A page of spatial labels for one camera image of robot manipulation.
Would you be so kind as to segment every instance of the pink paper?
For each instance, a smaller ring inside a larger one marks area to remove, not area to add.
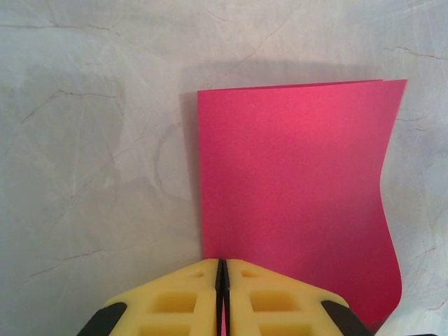
[[[204,257],[328,289],[380,326],[401,295],[379,177],[405,84],[198,92]]]

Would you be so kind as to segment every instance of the folded pink card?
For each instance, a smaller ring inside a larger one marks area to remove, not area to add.
[[[377,329],[401,295],[379,177],[405,84],[198,92],[204,257],[328,289]]]

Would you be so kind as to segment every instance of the yellow foam pad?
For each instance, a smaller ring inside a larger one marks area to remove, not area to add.
[[[343,336],[321,302],[338,295],[268,269],[228,260],[232,336]]]
[[[110,299],[127,305],[111,336],[216,336],[217,259],[207,259]]]

